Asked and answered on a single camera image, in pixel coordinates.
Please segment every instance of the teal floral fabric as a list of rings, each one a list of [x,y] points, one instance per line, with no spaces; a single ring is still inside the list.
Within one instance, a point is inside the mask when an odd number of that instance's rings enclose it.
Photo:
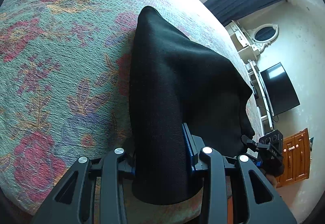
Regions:
[[[191,40],[229,58],[249,81],[225,28],[199,0],[5,0],[0,186],[23,210],[34,214],[78,157],[101,157],[132,136],[131,47],[147,5]],[[259,138],[253,98],[247,112]],[[138,201],[127,181],[125,192],[129,223],[183,223],[200,211],[201,192],[172,206]]]

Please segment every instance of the cabinet door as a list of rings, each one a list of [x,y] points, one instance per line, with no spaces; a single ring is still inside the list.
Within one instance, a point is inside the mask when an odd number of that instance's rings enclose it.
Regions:
[[[285,169],[283,175],[280,176],[281,186],[295,182],[295,154],[295,138],[285,139],[283,141],[283,164]]]
[[[309,178],[310,147],[307,130],[295,136],[295,144],[296,181],[300,181]]]

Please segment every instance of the bedspread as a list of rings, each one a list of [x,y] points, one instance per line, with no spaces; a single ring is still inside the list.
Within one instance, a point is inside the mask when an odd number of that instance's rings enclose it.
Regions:
[[[199,0],[4,0],[0,186],[20,208],[34,214],[78,157],[101,157],[131,137],[131,45],[147,5],[191,40],[230,59],[249,82],[227,31]],[[253,97],[246,110],[258,139]],[[201,197],[148,205],[125,183],[129,223],[184,223],[199,214]]]

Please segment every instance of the flat screen tv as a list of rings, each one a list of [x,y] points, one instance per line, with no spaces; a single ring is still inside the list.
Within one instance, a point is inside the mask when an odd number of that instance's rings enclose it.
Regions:
[[[298,96],[281,63],[261,72],[272,114],[281,114],[300,105]]]

